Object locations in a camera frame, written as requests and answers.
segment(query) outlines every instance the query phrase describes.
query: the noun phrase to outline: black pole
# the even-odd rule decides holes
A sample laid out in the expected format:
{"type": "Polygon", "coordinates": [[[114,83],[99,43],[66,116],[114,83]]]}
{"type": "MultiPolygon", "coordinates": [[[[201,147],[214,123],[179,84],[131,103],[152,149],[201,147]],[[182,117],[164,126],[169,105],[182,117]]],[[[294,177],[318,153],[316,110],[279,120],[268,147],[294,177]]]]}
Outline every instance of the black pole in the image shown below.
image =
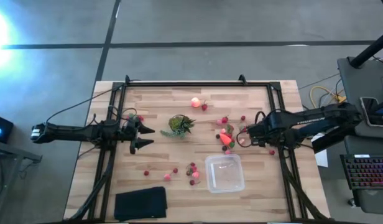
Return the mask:
{"type": "Polygon", "coordinates": [[[350,64],[353,68],[359,68],[364,62],[369,60],[378,51],[383,49],[383,35],[372,43],[368,48],[363,50],[356,58],[354,58],[350,64]]]}

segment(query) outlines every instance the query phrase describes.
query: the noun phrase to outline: small succulent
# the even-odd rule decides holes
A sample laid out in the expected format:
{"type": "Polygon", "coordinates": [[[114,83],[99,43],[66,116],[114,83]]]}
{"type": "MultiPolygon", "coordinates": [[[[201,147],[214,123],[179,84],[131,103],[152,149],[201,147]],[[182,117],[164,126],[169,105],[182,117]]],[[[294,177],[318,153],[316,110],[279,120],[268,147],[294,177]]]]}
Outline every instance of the small succulent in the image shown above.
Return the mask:
{"type": "Polygon", "coordinates": [[[186,137],[186,132],[192,133],[190,128],[194,127],[194,119],[190,119],[188,116],[176,115],[173,118],[169,119],[168,125],[170,126],[172,132],[166,132],[161,130],[161,134],[167,137],[176,137],[180,136],[181,139],[186,137]]]}

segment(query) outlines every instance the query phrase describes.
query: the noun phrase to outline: red fruit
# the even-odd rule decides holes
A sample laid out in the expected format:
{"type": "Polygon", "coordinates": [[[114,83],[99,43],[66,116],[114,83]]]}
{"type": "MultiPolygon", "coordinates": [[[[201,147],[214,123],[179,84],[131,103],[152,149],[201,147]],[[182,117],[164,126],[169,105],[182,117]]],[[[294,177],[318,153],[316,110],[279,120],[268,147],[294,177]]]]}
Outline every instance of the red fruit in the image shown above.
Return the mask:
{"type": "Polygon", "coordinates": [[[205,101],[204,101],[204,104],[202,104],[201,108],[203,109],[203,111],[208,108],[208,105],[205,103],[205,101]]]}
{"type": "Polygon", "coordinates": [[[229,118],[228,118],[228,117],[223,117],[223,118],[222,118],[222,123],[223,123],[223,124],[226,124],[228,121],[229,121],[229,118]]]}

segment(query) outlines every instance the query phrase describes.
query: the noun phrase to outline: rgb keyboard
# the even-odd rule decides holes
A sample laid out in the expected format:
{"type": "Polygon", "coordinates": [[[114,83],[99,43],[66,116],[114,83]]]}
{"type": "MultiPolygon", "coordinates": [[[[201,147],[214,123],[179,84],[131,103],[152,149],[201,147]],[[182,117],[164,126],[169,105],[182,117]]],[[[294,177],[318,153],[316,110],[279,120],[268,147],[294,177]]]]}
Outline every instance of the rgb keyboard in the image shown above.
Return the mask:
{"type": "Polygon", "coordinates": [[[351,190],[383,189],[383,154],[341,155],[351,190]]]}

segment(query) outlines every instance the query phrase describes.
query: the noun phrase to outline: black metal frame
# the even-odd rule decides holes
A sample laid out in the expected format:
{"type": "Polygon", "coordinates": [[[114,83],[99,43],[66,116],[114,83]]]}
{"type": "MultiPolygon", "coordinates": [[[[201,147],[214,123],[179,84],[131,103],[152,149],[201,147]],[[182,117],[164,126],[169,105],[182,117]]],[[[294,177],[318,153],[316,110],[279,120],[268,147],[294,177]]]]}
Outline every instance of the black metal frame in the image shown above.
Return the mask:
{"type": "MultiPolygon", "coordinates": [[[[108,114],[106,119],[112,119],[113,115],[113,107],[114,102],[116,99],[116,95],[118,91],[121,91],[120,93],[120,100],[118,105],[118,114],[122,113],[122,108],[124,106],[124,99],[126,94],[126,88],[127,87],[142,87],[142,86],[149,86],[149,87],[157,87],[157,86],[256,86],[256,87],[265,87],[267,90],[268,98],[269,98],[269,104],[270,109],[275,110],[278,109],[275,107],[275,100],[274,100],[274,94],[273,91],[276,91],[277,99],[279,101],[280,109],[285,109],[284,105],[284,99],[282,96],[282,90],[280,86],[280,82],[247,82],[244,75],[240,75],[238,81],[229,81],[229,82],[131,82],[129,77],[126,76],[125,83],[123,82],[114,82],[112,88],[115,89],[111,92],[110,101],[109,101],[109,107],[108,107],[108,114]]],[[[110,191],[110,184],[111,184],[111,176],[113,173],[114,168],[114,158],[116,155],[116,146],[117,141],[111,141],[108,142],[106,145],[103,145],[100,150],[98,164],[96,167],[96,174],[95,174],[95,181],[94,181],[94,187],[92,190],[92,193],[88,196],[86,202],[81,207],[82,209],[79,210],[74,216],[72,216],[68,220],[63,220],[62,222],[57,223],[104,223],[106,218],[106,212],[107,212],[107,204],[108,204],[108,198],[109,198],[109,191],[110,191]],[[103,170],[103,164],[104,164],[104,158],[106,155],[106,152],[109,151],[109,161],[106,168],[106,171],[102,174],[103,170]],[[95,209],[96,209],[96,198],[99,194],[100,190],[104,186],[104,192],[103,192],[103,200],[101,204],[101,211],[99,214],[99,218],[95,218],[95,209]],[[88,211],[87,219],[82,219],[86,211],[88,211]]],[[[282,169],[282,173],[284,174],[284,171],[286,167],[284,166],[286,158],[282,153],[279,153],[280,157],[280,167],[282,169]]],[[[292,174],[295,177],[296,183],[300,186],[301,181],[299,177],[298,172],[298,165],[297,160],[295,158],[295,154],[293,151],[290,150],[290,163],[292,167],[292,174]]],[[[287,178],[284,177],[284,189],[285,189],[285,197],[287,199],[287,206],[288,206],[288,213],[290,214],[290,220],[296,219],[295,214],[295,208],[293,206],[293,199],[292,199],[292,193],[290,188],[290,182],[287,180],[287,178]]],[[[298,202],[299,207],[301,211],[302,219],[307,219],[307,210],[306,206],[303,204],[302,199],[298,195],[298,202]]]]}

